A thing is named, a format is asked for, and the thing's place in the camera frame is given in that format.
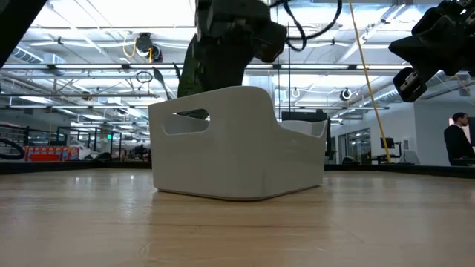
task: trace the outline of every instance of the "pipe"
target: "pipe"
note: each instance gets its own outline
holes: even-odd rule
[[[394,18],[397,13],[401,10],[401,7],[403,6],[392,6],[390,7],[389,10],[387,10],[383,16],[379,19],[379,21],[371,27],[371,29],[367,30],[365,33],[363,33],[360,36],[359,42],[361,43],[362,46],[364,46],[364,43],[367,42],[367,40],[373,36],[375,33],[377,33],[387,22],[386,18]],[[358,50],[358,40],[354,41],[348,49],[341,54],[341,56],[335,60],[336,64],[342,64],[345,62],[348,58],[351,57],[357,50]]]
[[[290,25],[290,28],[297,28],[295,25]],[[313,26],[302,25],[303,29],[311,29],[314,30]],[[48,27],[48,26],[31,26],[31,30],[70,30],[69,27]],[[109,30],[109,31],[121,31],[121,32],[148,32],[153,30],[160,30],[160,29],[192,29],[196,30],[195,26],[192,25],[181,25],[181,26],[119,26],[119,27],[77,27],[78,30]]]
[[[31,45],[32,47],[38,47],[38,46],[51,46],[51,45],[58,45],[58,42],[53,42],[53,41],[31,41],[31,42],[25,42]],[[154,41],[155,44],[161,46],[161,47],[167,47],[167,48],[174,48],[174,49],[182,49],[186,50],[188,49],[187,44],[181,44],[181,43],[170,43],[170,42],[156,42]],[[317,48],[317,47],[325,47],[325,46],[330,46],[330,45],[336,45],[336,46],[342,46],[342,47],[349,47],[352,43],[350,42],[333,42],[332,40],[329,41],[324,41],[324,40],[318,40],[316,42],[309,42],[307,45],[308,48]],[[92,44],[88,44],[87,42],[73,42],[73,41],[63,41],[61,45],[71,45],[71,46],[77,46],[77,47],[86,47],[86,48],[95,48]],[[116,43],[116,42],[103,42],[103,43],[98,43],[96,44],[98,47],[124,47],[124,46],[132,46],[135,45],[135,42],[126,42],[126,43]],[[372,44],[368,46],[370,49],[387,49],[389,47],[389,43],[387,44]]]
[[[25,49],[21,47],[15,47],[13,52],[11,53],[11,56],[14,56],[17,59],[20,59],[24,62],[30,63],[30,64],[41,64],[43,63],[43,59],[31,52],[26,51]]]
[[[140,98],[148,98],[148,97],[153,97],[153,98],[159,98],[158,95],[155,94],[144,94],[144,95],[138,95],[138,94],[113,94],[113,93],[107,93],[107,94],[47,94],[47,93],[29,93],[29,94],[24,94],[24,93],[2,93],[0,94],[0,98],[2,97],[23,97],[23,96],[36,96],[36,97],[140,97]]]
[[[108,59],[110,59],[112,62],[116,62],[114,59],[109,56],[101,47],[97,46],[89,37],[87,37],[84,33],[82,33],[74,24],[72,24],[68,19],[66,19],[64,16],[62,16],[58,11],[54,9],[54,6],[48,1],[47,4],[45,5],[47,9],[49,9],[51,12],[55,13],[58,15],[61,19],[63,19],[66,23],[69,24],[69,28],[71,30],[74,30],[76,33],[78,33],[87,43],[92,45],[94,48],[96,48],[102,55],[106,56]]]
[[[52,92],[52,90],[50,88],[47,88],[43,85],[38,85],[34,82],[30,82],[28,81],[27,79],[24,79],[20,76],[17,76],[17,75],[14,75],[14,74],[11,74],[11,73],[8,73],[7,71],[4,71],[4,70],[0,70],[0,75],[2,76],[5,76],[5,77],[8,77],[8,78],[11,78],[11,79],[14,79],[18,82],[21,82],[24,86],[27,86],[31,89],[41,89],[41,90],[45,90],[47,92]]]

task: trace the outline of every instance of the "wood grain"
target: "wood grain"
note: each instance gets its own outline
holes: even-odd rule
[[[157,193],[148,170],[3,176],[0,266],[475,266],[474,181],[325,176],[263,202]]]

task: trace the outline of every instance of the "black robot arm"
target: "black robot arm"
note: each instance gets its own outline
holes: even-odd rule
[[[271,63],[284,50],[287,30],[259,0],[197,0],[195,22],[178,97],[240,85],[253,58]]]
[[[442,1],[423,15],[411,36],[392,42],[389,50],[412,65],[393,80],[402,100],[416,101],[440,70],[448,76],[461,70],[475,75],[474,34],[475,3]]]

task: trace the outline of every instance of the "person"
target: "person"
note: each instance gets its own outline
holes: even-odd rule
[[[453,125],[444,131],[448,160],[452,166],[466,166],[465,163],[457,162],[455,159],[475,158],[472,144],[468,141],[462,129],[462,127],[468,126],[468,115],[466,113],[455,113],[452,119]]]

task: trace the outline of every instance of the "desk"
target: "desk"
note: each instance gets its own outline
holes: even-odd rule
[[[401,156],[398,155],[390,155],[391,159],[400,159]],[[387,162],[387,156],[386,155],[379,155],[371,158],[371,161],[377,161],[378,165],[380,165],[382,162]]]
[[[475,167],[475,159],[454,159],[456,162],[466,164],[468,167]]]

